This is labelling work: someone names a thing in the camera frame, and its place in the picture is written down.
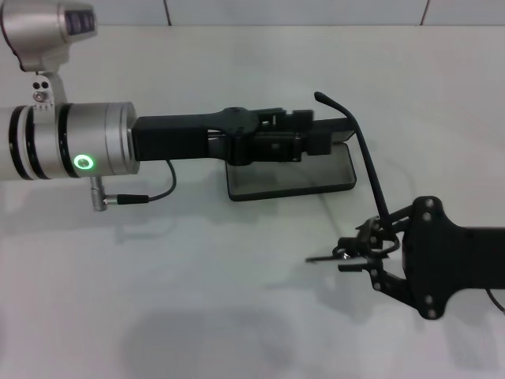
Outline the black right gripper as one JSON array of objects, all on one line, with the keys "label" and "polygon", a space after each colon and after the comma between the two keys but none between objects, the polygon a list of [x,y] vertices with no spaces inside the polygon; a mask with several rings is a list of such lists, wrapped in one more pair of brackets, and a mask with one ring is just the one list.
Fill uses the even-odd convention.
[{"label": "black right gripper", "polygon": [[378,216],[366,220],[357,227],[357,239],[393,242],[407,224],[402,239],[406,278],[386,271],[382,260],[365,257],[340,261],[340,272],[366,271],[375,291],[413,305],[427,320],[441,318],[460,291],[504,289],[503,227],[459,226],[437,197],[418,197],[388,221]]}]

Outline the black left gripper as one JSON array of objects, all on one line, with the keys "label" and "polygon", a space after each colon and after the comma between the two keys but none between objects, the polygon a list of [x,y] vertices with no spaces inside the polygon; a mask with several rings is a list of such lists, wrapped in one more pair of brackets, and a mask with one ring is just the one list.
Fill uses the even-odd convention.
[{"label": "black left gripper", "polygon": [[[313,111],[288,113],[281,107],[257,110],[228,107],[210,114],[144,116],[132,128],[135,159],[220,159],[243,162],[239,152],[260,127],[311,127]],[[332,130],[315,126],[303,130],[267,131],[251,139],[252,162],[301,162],[303,155],[331,152]]]}]

